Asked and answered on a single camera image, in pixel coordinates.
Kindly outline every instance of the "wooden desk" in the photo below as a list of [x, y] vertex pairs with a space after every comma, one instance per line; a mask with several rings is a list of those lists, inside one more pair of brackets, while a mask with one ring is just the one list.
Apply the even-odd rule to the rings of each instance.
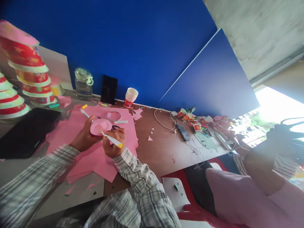
[[[123, 106], [123, 102], [118, 101], [116, 106]], [[134, 107], [134, 109], [137, 109], [138, 105], [132, 105], [132, 107]], [[136, 148], [136, 152], [137, 158], [140, 160], [140, 162], [146, 163], [157, 177], [161, 177], [177, 170], [197, 164], [196, 154], [191, 150], [186, 142], [183, 141], [181, 134], [178, 131], [175, 134], [174, 130], [164, 128], [156, 120], [154, 112], [155, 109], [147, 109], [145, 107], [141, 113], [142, 118], [134, 121], [136, 123], [135, 129], [139, 145]], [[168, 128], [173, 128], [174, 122], [168, 112], [157, 110], [155, 115], [163, 125]], [[191, 127], [186, 123], [183, 123], [181, 118], [177, 117], [177, 119], [179, 121], [179, 124], [182, 124], [184, 128], [189, 132], [196, 145], [203, 147], [196, 139], [195, 135], [192, 133]], [[148, 141], [149, 136], [153, 139], [153, 141]], [[212, 137], [212, 140], [218, 149], [218, 153], [214, 149], [200, 149], [205, 160], [228, 153], [227, 150], [221, 147], [220, 143], [216, 140], [215, 137]], [[203, 161], [201, 158], [202, 157], [199, 155], [199, 162]], [[130, 187], [129, 182], [123, 179], [118, 173], [113, 183], [105, 180], [104, 196], [121, 191], [128, 187]]]

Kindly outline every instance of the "hand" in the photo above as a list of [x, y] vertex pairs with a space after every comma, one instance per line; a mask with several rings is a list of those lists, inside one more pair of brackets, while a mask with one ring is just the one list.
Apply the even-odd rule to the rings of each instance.
[[83, 129], [78, 133], [76, 138], [70, 144], [71, 147], [74, 147], [76, 150], [80, 152], [88, 150], [91, 146], [102, 139], [102, 136], [92, 136], [90, 133], [91, 121], [95, 118], [95, 116], [91, 116], [85, 122]]
[[117, 139], [119, 142], [121, 142], [123, 144], [122, 148], [119, 148], [117, 146], [115, 146], [114, 144], [110, 144], [110, 141], [108, 139], [107, 136], [104, 136], [104, 141], [103, 141], [103, 147], [104, 147], [104, 152], [105, 155], [107, 155], [110, 158], [116, 158], [117, 156], [119, 156], [125, 148], [125, 143], [126, 143], [126, 139], [125, 139], [125, 133], [124, 133], [124, 128], [119, 128], [118, 130], [111, 130], [111, 131], [106, 131], [104, 132], [105, 135], [109, 135], [111, 137], [113, 137], [114, 139]]

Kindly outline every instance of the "plaid shirt sleeve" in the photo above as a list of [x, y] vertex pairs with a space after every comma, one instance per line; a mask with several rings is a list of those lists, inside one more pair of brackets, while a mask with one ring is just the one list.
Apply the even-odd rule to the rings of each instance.
[[113, 160], [122, 177], [131, 183], [145, 227], [181, 227], [170, 199], [148, 165], [141, 164], [128, 148]]
[[37, 205], [79, 153], [68, 145], [60, 146], [3, 186], [0, 189], [0, 226], [29, 226]]

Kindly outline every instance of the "desk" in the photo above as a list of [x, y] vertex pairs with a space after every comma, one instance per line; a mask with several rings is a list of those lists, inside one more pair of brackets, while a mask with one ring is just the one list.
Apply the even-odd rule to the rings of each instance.
[[[92, 101], [82, 101], [77, 99], [73, 91], [67, 91], [65, 96], [71, 96], [72, 104], [65, 107], [64, 109], [59, 109], [62, 113], [61, 120], [67, 119], [67, 110], [73, 108], [74, 104], [88, 104], [97, 105], [99, 97], [95, 97], [95, 102]], [[29, 104], [29, 98], [24, 97], [27, 104]], [[114, 106], [115, 108], [120, 108], [123, 106], [123, 102], [118, 101]], [[142, 106], [132, 105], [134, 109], [141, 108]], [[189, 167], [197, 163], [197, 157], [195, 153], [187, 146], [187, 144], [182, 140], [180, 133], [174, 133], [173, 130], [164, 128], [154, 117], [155, 109], [143, 108], [141, 113], [142, 118], [135, 121], [136, 134], [138, 138], [138, 148], [136, 148], [138, 159], [142, 163], [148, 164], [149, 168], [160, 177], [177, 170]], [[169, 113], [165, 111], [156, 111], [156, 116], [158, 120], [168, 128], [172, 128], [174, 123], [170, 118]], [[186, 130], [191, 132], [190, 126], [186, 123], [182, 123], [181, 118], [177, 117], [179, 123], [182, 124]], [[15, 123], [0, 123], [0, 137], [2, 137], [10, 128], [12, 128]], [[197, 141], [194, 134], [191, 136], [197, 145], [200, 143]], [[212, 140], [217, 146], [218, 153], [215, 150], [208, 150], [206, 148], [201, 149], [201, 153], [204, 155], [204, 159], [208, 160], [220, 155], [227, 153], [219, 142], [213, 137]], [[7, 160], [0, 163], [0, 173], [5, 174], [0, 177], [0, 187], [11, 181], [19, 173], [25, 170], [30, 164], [32, 164], [37, 158], [45, 155], [48, 148], [48, 144], [41, 146], [38, 151], [30, 159], [16, 159]], [[112, 193], [121, 191], [130, 187], [129, 182], [121, 177], [118, 173], [115, 177], [113, 183], [108, 181], [100, 181], [98, 185], [92, 188], [92, 191], [86, 190], [86, 187], [90, 182], [96, 183], [96, 178], [99, 176], [91, 173], [88, 176], [81, 178], [75, 182], [75, 188], [73, 189], [70, 197], [64, 198], [63, 195], [67, 192], [74, 184], [68, 185], [67, 181], [64, 181], [60, 185], [49, 193], [45, 202], [41, 204], [40, 210], [38, 211], [35, 219], [50, 215], [52, 213], [65, 210], [69, 207], [76, 206], [87, 201], [94, 200], [96, 198], [107, 196]]]

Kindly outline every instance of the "tree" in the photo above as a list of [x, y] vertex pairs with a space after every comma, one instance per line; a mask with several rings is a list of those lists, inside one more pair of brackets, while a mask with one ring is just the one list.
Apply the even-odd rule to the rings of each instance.
[[257, 112], [255, 115], [250, 117], [251, 119], [251, 125], [252, 126], [261, 126], [263, 127], [266, 131], [269, 131], [270, 128], [273, 128], [277, 123], [276, 122], [266, 122], [261, 119], [260, 112]]

